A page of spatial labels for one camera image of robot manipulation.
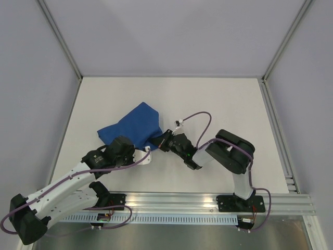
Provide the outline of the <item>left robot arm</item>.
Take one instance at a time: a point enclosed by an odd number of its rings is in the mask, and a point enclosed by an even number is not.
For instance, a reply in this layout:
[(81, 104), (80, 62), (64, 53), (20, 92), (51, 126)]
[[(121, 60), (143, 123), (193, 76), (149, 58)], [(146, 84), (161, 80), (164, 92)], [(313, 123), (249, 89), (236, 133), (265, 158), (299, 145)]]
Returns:
[(111, 144), (88, 152), (59, 180), (28, 195), (17, 194), (10, 200), (8, 219), (24, 245), (46, 234), (58, 221), (79, 210), (123, 209), (124, 199), (111, 194), (98, 181), (113, 169), (134, 163), (135, 147), (130, 139), (119, 136)]

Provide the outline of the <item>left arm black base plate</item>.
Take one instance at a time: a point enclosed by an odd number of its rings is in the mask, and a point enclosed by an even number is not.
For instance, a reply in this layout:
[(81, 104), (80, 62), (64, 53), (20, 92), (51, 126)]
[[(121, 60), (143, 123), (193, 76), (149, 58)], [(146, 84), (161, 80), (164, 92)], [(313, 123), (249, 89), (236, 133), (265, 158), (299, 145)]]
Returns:
[(97, 203), (86, 210), (124, 210), (126, 194), (108, 193), (98, 198)]

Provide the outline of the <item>blue surgical drape cloth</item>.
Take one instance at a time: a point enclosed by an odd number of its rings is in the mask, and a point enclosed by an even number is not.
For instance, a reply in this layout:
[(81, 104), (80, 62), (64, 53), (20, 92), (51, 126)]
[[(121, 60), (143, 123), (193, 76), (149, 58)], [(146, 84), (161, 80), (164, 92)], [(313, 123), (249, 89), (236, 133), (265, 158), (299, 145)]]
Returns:
[(140, 103), (119, 122), (104, 127), (97, 133), (102, 142), (107, 145), (111, 144), (115, 138), (124, 136), (131, 140), (136, 148), (144, 149), (149, 146), (153, 151), (158, 147), (149, 140), (163, 134), (159, 126), (159, 113), (145, 102)]

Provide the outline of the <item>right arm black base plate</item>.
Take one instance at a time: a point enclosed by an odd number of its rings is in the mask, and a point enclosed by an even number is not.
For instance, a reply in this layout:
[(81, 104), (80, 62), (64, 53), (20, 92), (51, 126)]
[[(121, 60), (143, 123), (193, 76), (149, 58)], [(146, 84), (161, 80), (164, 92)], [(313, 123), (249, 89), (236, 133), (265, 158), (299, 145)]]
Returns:
[(215, 199), (221, 213), (266, 212), (262, 196), (255, 195), (244, 200), (236, 195), (218, 195)]

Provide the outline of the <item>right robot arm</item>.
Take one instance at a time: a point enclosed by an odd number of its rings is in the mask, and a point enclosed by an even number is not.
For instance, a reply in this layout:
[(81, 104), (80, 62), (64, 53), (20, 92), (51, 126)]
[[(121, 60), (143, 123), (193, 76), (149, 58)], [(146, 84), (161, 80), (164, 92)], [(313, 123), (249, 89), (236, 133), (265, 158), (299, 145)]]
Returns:
[(215, 160), (233, 175), (236, 208), (246, 211), (253, 205), (254, 189), (249, 171), (255, 147), (250, 142), (223, 129), (201, 147), (193, 146), (184, 133), (175, 134), (171, 130), (149, 141), (163, 152), (176, 154), (192, 170), (199, 170)]

